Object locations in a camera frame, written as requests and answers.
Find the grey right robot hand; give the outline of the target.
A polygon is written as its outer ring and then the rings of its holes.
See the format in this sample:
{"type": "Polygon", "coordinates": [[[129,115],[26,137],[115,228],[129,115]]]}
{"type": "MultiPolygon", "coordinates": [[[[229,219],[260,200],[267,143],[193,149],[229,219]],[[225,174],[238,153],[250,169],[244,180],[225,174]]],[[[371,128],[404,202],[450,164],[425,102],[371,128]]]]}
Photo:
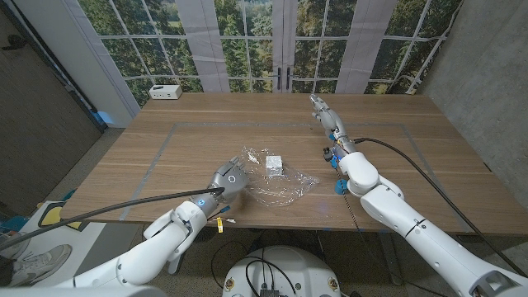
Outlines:
{"type": "Polygon", "coordinates": [[[311,94],[309,99],[313,106],[312,116],[321,123],[326,136],[332,140],[347,139],[348,134],[339,115],[321,97],[311,94]]]}

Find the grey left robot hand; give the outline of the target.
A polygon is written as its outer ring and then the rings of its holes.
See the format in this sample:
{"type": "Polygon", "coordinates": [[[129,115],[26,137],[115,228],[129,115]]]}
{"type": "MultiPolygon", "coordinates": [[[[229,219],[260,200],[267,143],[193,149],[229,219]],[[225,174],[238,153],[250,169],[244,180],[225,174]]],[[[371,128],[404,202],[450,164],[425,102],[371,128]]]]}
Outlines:
{"type": "Polygon", "coordinates": [[[224,188],[222,193],[218,192],[214,195],[219,204],[231,203],[238,193],[247,186],[249,180],[243,167],[240,158],[235,156],[220,166],[213,174],[209,188],[224,188]]]}

